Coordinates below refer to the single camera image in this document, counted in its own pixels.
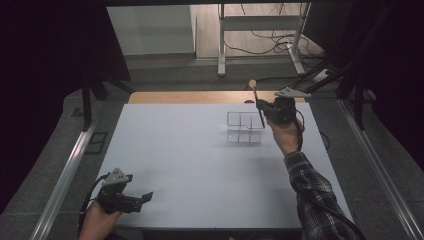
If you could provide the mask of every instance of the plaid shirt sleeve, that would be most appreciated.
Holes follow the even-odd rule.
[[[288,154],[284,162],[293,189],[344,216],[337,204],[330,182],[312,167],[302,152]],[[307,239],[356,239],[356,235],[349,226],[324,209],[299,195],[297,195],[297,202],[298,216]]]

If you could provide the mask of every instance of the person's left hand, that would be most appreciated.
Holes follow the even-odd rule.
[[[112,232],[122,212],[107,214],[97,201],[87,209],[79,240],[103,240]]]

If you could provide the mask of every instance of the gray floor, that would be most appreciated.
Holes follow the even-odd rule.
[[[259,90],[276,90],[296,80],[293,78],[296,77],[294,68],[288,58],[233,59],[228,62],[227,75],[224,78],[217,76],[214,61],[190,58],[178,61],[176,56],[174,60],[167,62],[160,59],[128,58],[132,82],[127,84],[138,91],[244,90],[250,79],[286,77],[258,82]],[[367,239],[409,239],[341,111],[334,95],[337,85],[334,82],[319,89],[308,102],[319,129],[330,139],[328,154],[354,221]],[[121,89],[108,83],[106,87],[109,97],[95,129],[95,133],[107,133],[105,146],[102,149],[99,144],[88,146],[48,239],[76,238],[79,209],[102,164],[122,107],[129,98],[129,94]],[[81,106],[80,91],[66,98],[64,112],[49,143],[0,217],[0,239],[28,239],[31,236],[81,132],[83,118],[75,114],[78,113],[76,109]],[[422,228],[423,172],[379,122],[370,104],[364,106],[364,123],[376,151]],[[139,231],[121,229],[121,232],[129,239],[141,237]]]

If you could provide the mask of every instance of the metal frame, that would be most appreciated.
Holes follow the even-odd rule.
[[[86,131],[81,132],[74,146],[74,149],[68,158],[68,162],[63,168],[62,174],[60,175],[59,180],[53,189],[46,207],[44,208],[38,223],[35,226],[33,233],[31,234],[30,239],[46,239],[49,235],[50,229],[53,226],[54,220],[56,219],[63,200],[65,199],[66,193],[68,192],[69,186],[72,183],[73,177],[78,169],[78,165],[88,145],[88,142],[90,141],[91,135],[96,128],[97,118],[100,115],[103,104],[103,102],[96,102],[92,115],[93,121]]]
[[[359,144],[361,145],[362,150],[370,162],[377,179],[386,193],[387,198],[398,215],[405,232],[408,234],[409,239],[424,239],[423,233],[421,232],[415,217],[412,215],[405,199],[402,197],[401,193],[390,178],[389,173],[384,167],[379,155],[375,151],[371,141],[368,139],[366,132],[356,124],[354,112],[350,107],[348,100],[339,100],[339,104]]]
[[[306,3],[305,10],[299,16],[231,16],[225,17],[224,5],[221,4],[219,15],[219,53],[218,53],[218,76],[225,75],[225,40],[226,31],[272,31],[272,30],[296,30],[293,44],[288,44],[289,54],[299,76],[305,74],[303,65],[298,56],[298,44],[300,35],[305,25],[310,3]]]

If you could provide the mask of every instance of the aluminum rail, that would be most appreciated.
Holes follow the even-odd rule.
[[[409,239],[411,240],[424,240],[423,233],[419,228],[411,210],[409,209],[405,199],[400,194],[397,187],[394,185],[389,173],[386,171],[380,157],[372,146],[365,131],[362,131],[356,124],[353,118],[353,110],[347,100],[339,100],[339,104],[347,118],[350,127],[352,128],[362,150],[364,151],[374,173],[377,176],[384,192],[386,193],[390,203],[393,206],[400,222],[402,223]]]
[[[53,226],[59,209],[72,183],[75,172],[97,125],[97,119],[104,103],[97,101],[93,107],[93,121],[86,132],[81,132],[72,150],[62,174],[53,189],[52,194],[38,220],[30,239],[46,239]]]

